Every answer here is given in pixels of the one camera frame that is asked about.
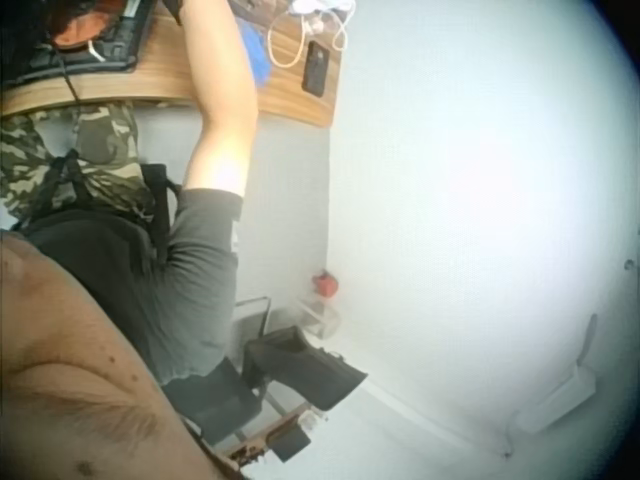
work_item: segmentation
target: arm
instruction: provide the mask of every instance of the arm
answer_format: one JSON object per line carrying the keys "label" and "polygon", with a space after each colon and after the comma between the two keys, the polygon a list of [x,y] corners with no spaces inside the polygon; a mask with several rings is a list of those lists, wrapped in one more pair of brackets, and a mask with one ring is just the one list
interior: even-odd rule
{"label": "arm", "polygon": [[180,20],[202,113],[184,188],[244,196],[258,106],[238,26],[227,0],[183,0]]}

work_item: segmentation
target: red item on desk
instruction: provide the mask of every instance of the red item on desk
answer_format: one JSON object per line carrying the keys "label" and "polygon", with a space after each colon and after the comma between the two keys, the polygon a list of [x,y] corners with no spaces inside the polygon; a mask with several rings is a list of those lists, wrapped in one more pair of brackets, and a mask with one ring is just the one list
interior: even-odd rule
{"label": "red item on desk", "polygon": [[313,277],[316,293],[325,298],[333,297],[338,291],[338,280],[325,270],[322,275]]}

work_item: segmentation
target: person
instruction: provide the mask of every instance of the person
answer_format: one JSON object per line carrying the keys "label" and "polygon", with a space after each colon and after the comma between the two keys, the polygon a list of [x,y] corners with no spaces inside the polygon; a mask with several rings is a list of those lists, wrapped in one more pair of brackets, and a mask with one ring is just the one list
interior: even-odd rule
{"label": "person", "polygon": [[166,262],[73,203],[2,233],[2,478],[224,478],[161,386],[223,358],[257,93],[227,0],[165,3],[202,115]]}

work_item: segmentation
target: white wall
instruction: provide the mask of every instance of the white wall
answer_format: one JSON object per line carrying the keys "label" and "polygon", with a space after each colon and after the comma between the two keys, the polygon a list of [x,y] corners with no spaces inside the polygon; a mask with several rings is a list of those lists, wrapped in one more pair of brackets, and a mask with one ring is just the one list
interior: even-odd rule
{"label": "white wall", "polygon": [[372,382],[496,449],[592,313],[597,373],[637,350],[638,85],[593,9],[361,1],[340,82],[334,343]]}

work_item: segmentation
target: black shoe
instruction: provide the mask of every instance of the black shoe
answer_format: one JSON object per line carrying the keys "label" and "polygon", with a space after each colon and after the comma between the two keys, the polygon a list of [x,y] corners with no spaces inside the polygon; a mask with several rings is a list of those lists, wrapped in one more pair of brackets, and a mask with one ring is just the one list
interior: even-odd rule
{"label": "black shoe", "polygon": [[328,411],[355,390],[367,374],[342,358],[312,347],[300,328],[290,327],[245,345],[242,378],[252,389],[264,388],[275,380],[316,408]]}

